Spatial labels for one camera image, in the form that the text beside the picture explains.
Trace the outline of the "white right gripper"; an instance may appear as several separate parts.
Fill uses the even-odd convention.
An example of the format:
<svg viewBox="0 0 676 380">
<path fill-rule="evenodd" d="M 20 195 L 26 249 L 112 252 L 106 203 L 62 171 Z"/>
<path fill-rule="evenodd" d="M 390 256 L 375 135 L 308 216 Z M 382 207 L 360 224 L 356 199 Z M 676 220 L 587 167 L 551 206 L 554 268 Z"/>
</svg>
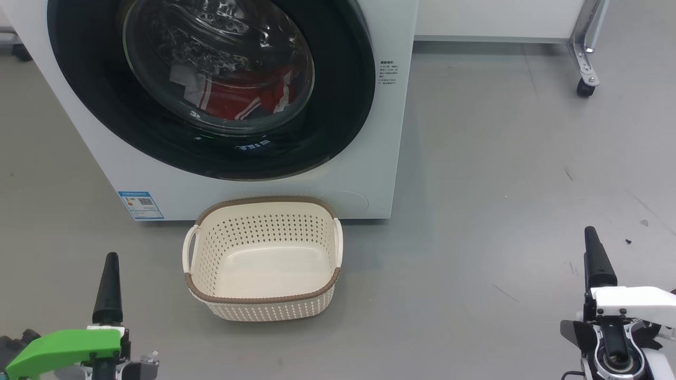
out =
<svg viewBox="0 0 676 380">
<path fill-rule="evenodd" d="M 617 287 L 617 277 L 598 232 L 584 229 L 583 319 L 561 321 L 561 335 L 579 349 L 628 349 L 632 322 L 649 323 L 649 341 L 674 341 L 674 294 L 657 287 Z"/>
</svg>

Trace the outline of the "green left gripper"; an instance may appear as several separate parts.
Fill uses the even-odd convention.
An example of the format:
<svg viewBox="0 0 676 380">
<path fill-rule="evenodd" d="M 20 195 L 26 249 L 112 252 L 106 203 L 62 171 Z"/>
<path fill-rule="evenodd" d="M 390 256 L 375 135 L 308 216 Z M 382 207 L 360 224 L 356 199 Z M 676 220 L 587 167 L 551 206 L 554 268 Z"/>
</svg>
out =
<svg viewBox="0 0 676 380">
<path fill-rule="evenodd" d="M 118 253 L 109 252 L 101 274 L 92 323 L 121 325 Z M 4 368 L 5 379 L 39 379 L 61 372 L 67 379 L 119 379 L 130 363 L 128 330 L 118 326 L 56 330 L 28 343 Z"/>
</svg>

